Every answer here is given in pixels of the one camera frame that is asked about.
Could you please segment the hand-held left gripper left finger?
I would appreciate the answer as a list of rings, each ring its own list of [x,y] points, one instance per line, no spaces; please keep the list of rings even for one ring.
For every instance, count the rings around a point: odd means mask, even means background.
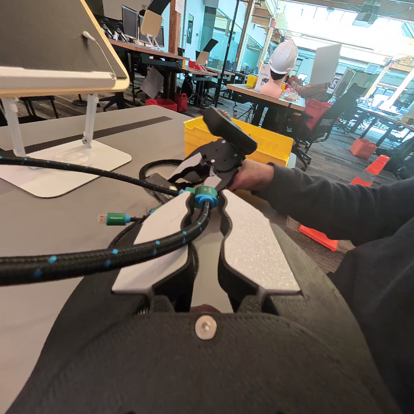
[[[160,241],[183,230],[190,222],[193,211],[193,195],[179,195],[144,221],[134,244]],[[165,295],[170,301],[188,301],[193,292],[197,268],[193,246],[183,245],[164,256],[122,268],[112,292],[138,293],[147,297]]]

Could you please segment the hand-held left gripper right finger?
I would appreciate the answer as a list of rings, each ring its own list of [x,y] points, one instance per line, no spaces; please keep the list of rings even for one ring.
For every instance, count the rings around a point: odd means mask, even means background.
[[[232,306],[247,296],[263,304],[273,295],[301,293],[269,219],[229,190],[221,192],[221,199],[217,276]]]

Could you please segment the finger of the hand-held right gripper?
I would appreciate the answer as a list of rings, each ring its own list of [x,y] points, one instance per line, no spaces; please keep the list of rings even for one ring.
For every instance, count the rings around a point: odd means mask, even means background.
[[[208,164],[201,154],[195,154],[178,165],[168,182],[171,184],[186,182],[195,186],[202,184],[206,177],[208,177]]]
[[[204,180],[204,186],[211,187],[219,193],[220,191],[226,188],[227,183],[224,179],[221,179],[219,176],[208,176]]]

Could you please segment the black switch lead cable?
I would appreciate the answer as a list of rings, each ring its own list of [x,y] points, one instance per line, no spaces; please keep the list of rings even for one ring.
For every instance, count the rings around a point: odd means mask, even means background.
[[[158,169],[163,166],[174,166],[178,167],[183,160],[181,159],[162,159],[154,162],[145,164],[139,171],[139,179],[145,181],[154,186],[170,188],[174,191],[179,191],[182,189],[180,183],[170,183],[166,178],[164,178],[160,173],[153,172],[154,169]],[[173,195],[168,195],[164,193],[157,192],[155,190],[145,189],[145,191],[154,197],[160,204],[166,204],[168,201],[174,198]]]

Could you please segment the yellow plastic bin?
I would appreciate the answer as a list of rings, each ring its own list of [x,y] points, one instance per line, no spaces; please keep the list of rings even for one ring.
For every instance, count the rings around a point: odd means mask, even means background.
[[[287,167],[293,147],[292,138],[234,118],[232,121],[257,142],[256,151],[248,155],[247,159]],[[202,117],[184,121],[185,157],[188,157],[198,147],[217,139],[218,137],[209,132]]]

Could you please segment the person's right hand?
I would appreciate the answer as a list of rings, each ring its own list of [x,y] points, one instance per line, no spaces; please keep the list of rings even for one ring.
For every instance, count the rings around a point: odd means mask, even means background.
[[[267,189],[272,184],[273,179],[273,164],[263,164],[246,159],[238,169],[238,173],[235,175],[229,190],[260,192]]]

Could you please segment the wooden office desk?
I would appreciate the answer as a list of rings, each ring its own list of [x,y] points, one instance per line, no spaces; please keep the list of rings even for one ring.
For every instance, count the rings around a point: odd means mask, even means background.
[[[246,85],[241,84],[227,84],[226,89],[232,92],[232,98],[236,103],[250,102],[255,106],[255,113],[253,115],[252,124],[254,126],[261,125],[263,111],[267,109],[275,109],[280,113],[294,113],[303,112],[306,108],[306,101],[303,97],[299,97],[298,102],[291,102],[281,98],[274,98],[263,95],[255,89],[247,88]]]

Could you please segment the red storage bin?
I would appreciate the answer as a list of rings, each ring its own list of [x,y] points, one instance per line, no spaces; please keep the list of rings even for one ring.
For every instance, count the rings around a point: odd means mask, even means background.
[[[153,98],[145,100],[146,106],[159,106],[170,111],[177,112],[177,104],[170,99]]]

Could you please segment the black office chair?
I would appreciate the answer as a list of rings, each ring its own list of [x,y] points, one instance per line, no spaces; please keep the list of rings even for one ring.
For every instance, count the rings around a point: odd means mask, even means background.
[[[318,121],[316,127],[310,131],[305,126],[306,115],[303,112],[301,114],[295,113],[292,116],[291,127],[294,139],[292,151],[303,164],[301,167],[302,171],[306,171],[311,163],[312,158],[308,154],[311,145],[316,142],[322,142],[329,137],[337,117],[337,110],[332,105]]]

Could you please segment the white monitor stand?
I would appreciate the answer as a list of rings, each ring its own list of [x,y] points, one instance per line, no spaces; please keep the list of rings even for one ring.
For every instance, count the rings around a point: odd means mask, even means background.
[[[33,70],[1,66],[1,99],[14,157],[1,156],[1,179],[39,198],[55,198],[132,160],[93,139],[99,91],[116,90],[118,78],[106,71]],[[86,91],[85,130],[80,139],[27,153],[17,118],[17,98],[40,93]]]

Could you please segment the white hard hat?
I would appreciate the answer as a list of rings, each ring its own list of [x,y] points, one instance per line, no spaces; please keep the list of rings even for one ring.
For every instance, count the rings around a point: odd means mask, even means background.
[[[280,43],[269,58],[271,74],[285,75],[290,73],[297,61],[298,49],[292,39]]]

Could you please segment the person's dark sweater torso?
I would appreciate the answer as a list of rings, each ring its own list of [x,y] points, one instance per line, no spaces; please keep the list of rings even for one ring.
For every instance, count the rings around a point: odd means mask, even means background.
[[[393,235],[356,245],[330,276],[403,413],[413,413],[414,397],[413,236],[411,218]]]

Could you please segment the orange storage box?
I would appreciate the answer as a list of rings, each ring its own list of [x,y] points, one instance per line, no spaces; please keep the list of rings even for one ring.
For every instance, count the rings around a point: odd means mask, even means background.
[[[368,160],[377,150],[377,146],[369,140],[357,138],[349,151],[356,157]]]

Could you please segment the wooden pillar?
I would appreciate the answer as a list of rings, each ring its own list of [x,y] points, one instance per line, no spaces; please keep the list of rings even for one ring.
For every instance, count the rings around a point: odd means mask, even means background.
[[[170,2],[168,51],[172,54],[178,54],[178,48],[180,47],[180,25],[184,4],[185,1],[183,0],[172,0]]]

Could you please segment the computer monitor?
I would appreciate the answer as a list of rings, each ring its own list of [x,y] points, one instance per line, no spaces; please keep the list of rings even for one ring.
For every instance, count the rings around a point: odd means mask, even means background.
[[[122,5],[123,33],[127,39],[138,40],[138,12]]]

